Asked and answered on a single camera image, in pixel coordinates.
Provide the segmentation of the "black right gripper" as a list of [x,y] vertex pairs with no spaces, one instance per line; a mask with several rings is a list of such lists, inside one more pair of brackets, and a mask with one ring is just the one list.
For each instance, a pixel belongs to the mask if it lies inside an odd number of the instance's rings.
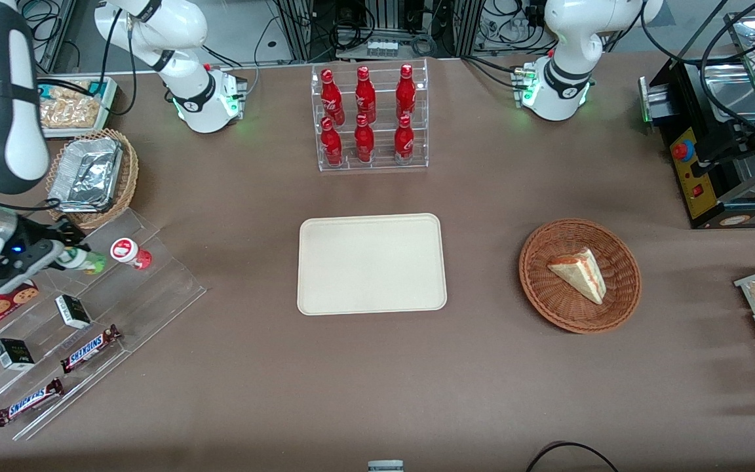
[[32,219],[18,219],[13,234],[0,252],[0,258],[55,258],[59,255],[58,242],[66,248],[87,250],[85,239],[86,233],[69,220],[40,224]]

